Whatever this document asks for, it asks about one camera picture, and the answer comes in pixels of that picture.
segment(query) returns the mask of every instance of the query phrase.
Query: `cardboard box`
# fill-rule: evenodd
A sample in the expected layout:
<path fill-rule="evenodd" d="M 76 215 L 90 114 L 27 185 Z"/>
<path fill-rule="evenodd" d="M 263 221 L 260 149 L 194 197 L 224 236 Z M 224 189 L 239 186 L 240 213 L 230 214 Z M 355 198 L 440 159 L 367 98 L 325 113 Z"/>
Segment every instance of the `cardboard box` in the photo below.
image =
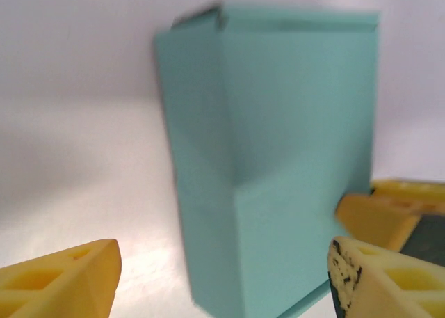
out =
<path fill-rule="evenodd" d="M 370 189 L 377 43 L 376 14 L 239 4 L 157 35 L 191 289 L 213 316 L 294 317 L 328 291 L 335 207 Z"/>

